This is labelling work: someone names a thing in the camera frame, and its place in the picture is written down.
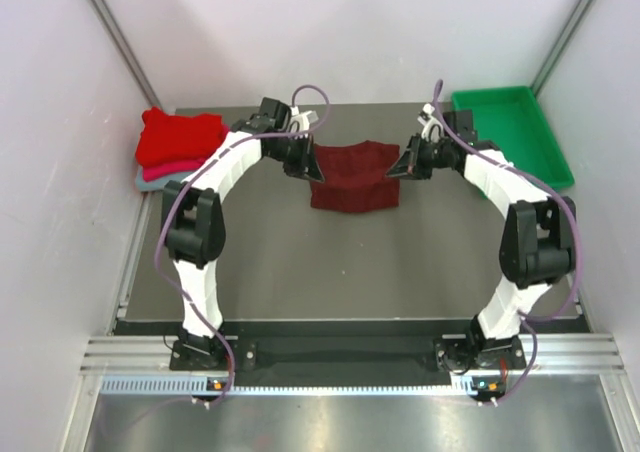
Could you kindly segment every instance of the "gray cloth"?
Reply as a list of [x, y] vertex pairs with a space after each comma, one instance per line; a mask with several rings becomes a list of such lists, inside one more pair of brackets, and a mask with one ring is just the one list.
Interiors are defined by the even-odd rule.
[[152, 180], [151, 182], [147, 182], [142, 178], [142, 167], [138, 167], [138, 174], [136, 175], [136, 187], [140, 192], [152, 192], [154, 190], [162, 190], [165, 185], [171, 180], [175, 180], [177, 182], [182, 182], [186, 179], [191, 172], [176, 172], [175, 174], [165, 175], [156, 180]]

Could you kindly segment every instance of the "pink cloth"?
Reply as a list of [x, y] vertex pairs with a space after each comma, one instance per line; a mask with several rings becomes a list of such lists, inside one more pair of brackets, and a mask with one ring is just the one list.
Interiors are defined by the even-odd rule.
[[146, 182], [151, 182], [165, 175], [178, 172], [191, 172], [202, 167], [206, 160], [206, 158], [177, 160], [176, 162], [169, 162], [168, 164], [156, 165], [154, 167], [144, 167], [142, 169], [142, 178]]

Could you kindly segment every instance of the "red sweater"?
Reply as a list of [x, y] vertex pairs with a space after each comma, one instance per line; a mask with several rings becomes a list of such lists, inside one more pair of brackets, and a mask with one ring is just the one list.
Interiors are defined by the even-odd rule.
[[142, 114], [142, 121], [144, 129], [136, 149], [136, 160], [142, 167], [208, 158], [227, 135], [222, 117], [213, 114], [181, 117], [153, 107]]

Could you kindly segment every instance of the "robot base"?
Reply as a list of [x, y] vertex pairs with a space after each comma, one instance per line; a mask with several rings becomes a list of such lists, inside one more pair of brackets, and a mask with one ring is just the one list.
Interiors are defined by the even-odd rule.
[[189, 334], [182, 329], [173, 343], [170, 370], [226, 370], [226, 354], [219, 340]]

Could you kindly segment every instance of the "stack of folded clothes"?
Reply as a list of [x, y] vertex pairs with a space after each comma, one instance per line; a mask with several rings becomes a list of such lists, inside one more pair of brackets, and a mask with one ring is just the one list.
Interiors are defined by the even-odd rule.
[[181, 117], [157, 107], [145, 111], [142, 121], [135, 181], [142, 192], [161, 190], [167, 182], [191, 175], [222, 145], [229, 131], [219, 115]]

